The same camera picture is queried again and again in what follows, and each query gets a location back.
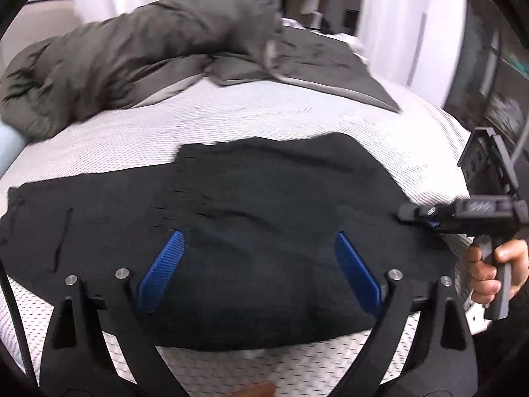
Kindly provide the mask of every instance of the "mattress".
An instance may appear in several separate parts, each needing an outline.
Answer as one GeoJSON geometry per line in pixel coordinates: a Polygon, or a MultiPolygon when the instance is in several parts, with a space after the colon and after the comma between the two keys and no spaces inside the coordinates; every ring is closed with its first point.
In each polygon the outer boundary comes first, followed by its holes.
{"type": "MultiPolygon", "coordinates": [[[[170,162],[185,143],[233,141],[261,136],[274,140],[341,132],[355,138],[397,181],[411,201],[452,201],[468,195],[457,160],[469,133],[443,110],[406,88],[377,79],[402,113],[301,87],[259,81],[229,88],[203,79],[162,103],[112,110],[73,124],[53,139],[27,146],[0,179],[0,214],[7,189],[24,182],[170,162]]],[[[462,256],[469,240],[446,236],[462,256]]],[[[469,305],[468,275],[457,265],[456,288],[469,305]]],[[[53,307],[11,281],[37,375],[53,307]]],[[[408,318],[384,377],[396,377],[406,359],[418,314],[408,318]]],[[[192,396],[221,395],[269,379],[277,393],[327,395],[351,365],[369,330],[293,347],[205,353],[158,348],[192,396]]],[[[5,300],[0,295],[0,338],[20,363],[20,351],[5,300]]],[[[105,340],[118,374],[133,377],[114,336],[105,340]]]]}

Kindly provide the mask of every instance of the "blue finger pad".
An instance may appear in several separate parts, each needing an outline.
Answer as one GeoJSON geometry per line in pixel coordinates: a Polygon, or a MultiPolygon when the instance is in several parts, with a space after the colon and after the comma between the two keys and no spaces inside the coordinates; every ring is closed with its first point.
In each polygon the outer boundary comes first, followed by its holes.
{"type": "Polygon", "coordinates": [[[336,237],[334,251],[342,273],[364,310],[375,318],[382,306],[382,291],[366,264],[358,254],[347,236],[340,232],[336,237]]]}
{"type": "Polygon", "coordinates": [[[171,276],[182,259],[183,249],[183,234],[175,231],[138,285],[136,292],[138,313],[152,313],[158,307],[171,276]]]}

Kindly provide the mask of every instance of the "screw head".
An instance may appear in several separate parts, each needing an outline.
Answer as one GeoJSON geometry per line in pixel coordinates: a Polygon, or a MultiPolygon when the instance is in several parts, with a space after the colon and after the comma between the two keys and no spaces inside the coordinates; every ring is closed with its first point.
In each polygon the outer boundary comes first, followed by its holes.
{"type": "Polygon", "coordinates": [[[441,276],[441,284],[444,286],[452,286],[452,280],[448,276],[441,276]]]}
{"type": "Polygon", "coordinates": [[[125,279],[126,277],[129,276],[129,274],[130,274],[129,269],[121,268],[121,269],[116,270],[116,273],[114,275],[118,279],[125,279]]]}
{"type": "Polygon", "coordinates": [[[76,275],[70,275],[64,280],[64,283],[66,283],[66,285],[73,285],[75,282],[77,282],[76,275]]]}
{"type": "Polygon", "coordinates": [[[402,272],[399,269],[391,269],[388,272],[388,276],[391,280],[400,281],[402,279],[402,272]]]}

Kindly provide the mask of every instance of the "hand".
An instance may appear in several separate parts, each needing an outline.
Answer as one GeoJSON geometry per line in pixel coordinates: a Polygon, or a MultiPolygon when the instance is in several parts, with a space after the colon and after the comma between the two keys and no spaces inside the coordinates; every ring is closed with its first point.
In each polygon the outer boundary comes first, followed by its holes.
{"type": "MultiPolygon", "coordinates": [[[[525,240],[510,240],[494,251],[494,256],[499,262],[511,261],[512,282],[509,299],[513,298],[529,276],[529,253],[525,240]]],[[[466,260],[472,280],[472,300],[479,304],[487,304],[494,300],[495,294],[502,284],[496,281],[496,268],[481,261],[481,249],[470,245],[466,252],[466,260]]]]}
{"type": "Polygon", "coordinates": [[[252,388],[236,391],[228,397],[273,397],[276,393],[276,386],[269,381],[261,382],[252,388]]]}

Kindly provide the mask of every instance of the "black cable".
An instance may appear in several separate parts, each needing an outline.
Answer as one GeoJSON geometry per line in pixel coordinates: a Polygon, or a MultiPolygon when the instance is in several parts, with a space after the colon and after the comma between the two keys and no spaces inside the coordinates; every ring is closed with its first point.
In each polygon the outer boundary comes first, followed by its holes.
{"type": "Polygon", "coordinates": [[[17,301],[15,295],[13,294],[13,289],[7,278],[7,274],[4,269],[4,264],[0,259],[0,288],[4,293],[5,301],[7,307],[9,308],[9,313],[11,314],[11,319],[13,320],[13,326],[15,327],[15,333],[17,334],[17,340],[20,347],[20,355],[22,356],[22,364],[24,365],[24,370],[28,379],[35,385],[39,386],[36,381],[35,370],[33,369],[33,363],[31,362],[30,348],[27,345],[26,333],[24,331],[24,325],[22,323],[22,317],[20,316],[19,307],[17,306],[17,301]]]}

